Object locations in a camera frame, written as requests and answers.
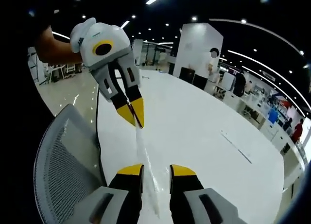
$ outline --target hand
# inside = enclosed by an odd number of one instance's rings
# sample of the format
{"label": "hand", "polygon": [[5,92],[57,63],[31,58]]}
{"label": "hand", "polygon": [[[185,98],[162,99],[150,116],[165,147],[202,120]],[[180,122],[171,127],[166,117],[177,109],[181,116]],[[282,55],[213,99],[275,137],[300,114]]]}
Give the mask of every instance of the hand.
{"label": "hand", "polygon": [[92,17],[83,23],[79,23],[73,28],[70,33],[70,47],[73,53],[78,53],[80,51],[80,46],[84,37],[86,36],[90,27],[95,23],[96,19]]}
{"label": "hand", "polygon": [[208,64],[208,72],[210,75],[212,75],[212,69],[213,69],[213,65]]}

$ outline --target white tabletop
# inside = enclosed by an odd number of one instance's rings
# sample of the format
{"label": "white tabletop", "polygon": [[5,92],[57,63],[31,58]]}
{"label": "white tabletop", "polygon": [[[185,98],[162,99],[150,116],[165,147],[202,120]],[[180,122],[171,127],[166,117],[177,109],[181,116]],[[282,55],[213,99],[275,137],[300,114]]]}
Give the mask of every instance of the white tabletop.
{"label": "white tabletop", "polygon": [[[273,144],[233,109],[193,85],[157,71],[140,73],[149,77],[141,80],[145,127],[140,133],[160,187],[160,220],[143,194],[138,223],[173,223],[171,164],[194,170],[202,185],[235,205],[247,223],[273,223],[284,182],[283,158]],[[109,184],[119,169],[139,163],[136,128],[102,95],[98,102],[101,159]]]}

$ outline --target glossy floor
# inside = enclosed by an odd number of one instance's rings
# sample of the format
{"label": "glossy floor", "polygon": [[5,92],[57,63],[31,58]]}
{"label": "glossy floor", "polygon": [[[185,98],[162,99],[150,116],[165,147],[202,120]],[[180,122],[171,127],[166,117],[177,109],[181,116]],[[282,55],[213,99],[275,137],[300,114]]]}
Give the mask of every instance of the glossy floor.
{"label": "glossy floor", "polygon": [[[91,74],[84,70],[72,78],[38,86],[42,99],[54,115],[57,115],[67,104],[73,104],[80,114],[95,129],[97,108],[97,83]],[[294,185],[295,196],[298,184]],[[292,201],[292,188],[283,193],[282,202],[277,215],[278,220]]]}

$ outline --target white pillar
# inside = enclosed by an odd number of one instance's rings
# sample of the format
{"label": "white pillar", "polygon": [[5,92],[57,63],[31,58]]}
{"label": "white pillar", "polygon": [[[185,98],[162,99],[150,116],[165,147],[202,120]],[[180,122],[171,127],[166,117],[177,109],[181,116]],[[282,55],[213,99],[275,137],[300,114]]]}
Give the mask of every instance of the white pillar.
{"label": "white pillar", "polygon": [[143,44],[142,39],[135,39],[133,42],[133,54],[137,65],[140,64],[142,44]]}
{"label": "white pillar", "polygon": [[310,137],[311,137],[311,129],[309,129],[309,132],[302,144],[302,147],[304,148],[304,151],[306,153],[306,158],[307,158],[307,161],[310,162],[311,160],[311,140],[310,140]]}
{"label": "white pillar", "polygon": [[224,37],[208,23],[184,24],[173,75],[179,77],[182,67],[195,70],[197,75],[208,78],[206,64],[217,69],[219,57],[211,58],[210,50],[222,50]]}

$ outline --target person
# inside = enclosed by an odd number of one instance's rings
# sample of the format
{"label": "person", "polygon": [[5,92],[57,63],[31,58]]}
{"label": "person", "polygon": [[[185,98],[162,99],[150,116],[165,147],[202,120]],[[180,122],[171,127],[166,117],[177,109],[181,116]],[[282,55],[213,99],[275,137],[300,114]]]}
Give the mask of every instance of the person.
{"label": "person", "polygon": [[252,83],[253,83],[252,81],[249,81],[248,83],[246,83],[246,85],[245,85],[245,93],[246,94],[249,94],[249,92],[253,88]]}
{"label": "person", "polygon": [[242,97],[244,94],[244,89],[245,89],[245,84],[246,84],[246,79],[244,77],[243,71],[240,73],[237,73],[235,77],[236,77],[236,80],[234,84],[233,93],[238,97]]}
{"label": "person", "polygon": [[293,135],[291,136],[291,139],[293,141],[294,144],[297,143],[297,141],[300,139],[301,134],[302,134],[302,124],[303,124],[303,119],[300,120],[300,123],[296,125],[295,130]]}
{"label": "person", "polygon": [[285,122],[285,124],[283,125],[284,131],[286,131],[291,126],[292,121],[293,121],[293,119],[290,118],[288,121]]}
{"label": "person", "polygon": [[217,48],[212,48],[209,53],[203,53],[201,55],[201,62],[195,70],[195,75],[192,84],[199,89],[204,90],[209,77],[213,74],[213,64],[216,57],[219,56],[219,50]]}
{"label": "person", "polygon": [[34,163],[40,141],[54,115],[43,102],[28,67],[28,48],[34,46],[38,58],[44,63],[81,63],[80,53],[73,53],[69,43],[58,41],[51,30],[51,22],[56,9],[54,0],[11,0],[14,8],[9,12],[7,24],[10,44],[6,51],[14,58],[12,69],[7,69],[4,77],[14,76],[13,88],[6,88],[10,104],[5,121],[8,133],[14,139],[5,147],[4,155],[12,157],[14,171],[10,172],[7,204],[18,215],[17,223],[42,223],[37,211],[34,195]]}

